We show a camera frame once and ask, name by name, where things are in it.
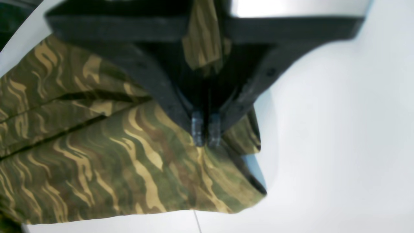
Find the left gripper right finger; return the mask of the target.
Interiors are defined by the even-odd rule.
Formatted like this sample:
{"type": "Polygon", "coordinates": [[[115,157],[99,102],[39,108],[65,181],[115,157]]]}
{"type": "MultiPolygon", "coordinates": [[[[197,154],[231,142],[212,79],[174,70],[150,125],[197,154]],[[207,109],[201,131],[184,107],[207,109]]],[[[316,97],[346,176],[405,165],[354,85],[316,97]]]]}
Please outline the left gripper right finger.
{"type": "Polygon", "coordinates": [[[222,32],[232,43],[223,68],[209,86],[208,145],[239,121],[257,98],[312,50],[353,39],[365,17],[225,16],[222,32]]]}

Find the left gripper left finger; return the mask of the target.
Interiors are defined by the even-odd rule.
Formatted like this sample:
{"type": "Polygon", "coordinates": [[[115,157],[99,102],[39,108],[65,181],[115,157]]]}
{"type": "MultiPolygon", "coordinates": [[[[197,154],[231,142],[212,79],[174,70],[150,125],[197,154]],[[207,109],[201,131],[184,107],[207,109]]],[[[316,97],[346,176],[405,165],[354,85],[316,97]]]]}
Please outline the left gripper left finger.
{"type": "Polygon", "coordinates": [[[46,15],[53,33],[125,71],[161,105],[167,116],[205,144],[200,82],[181,43],[189,15],[46,15]]]}

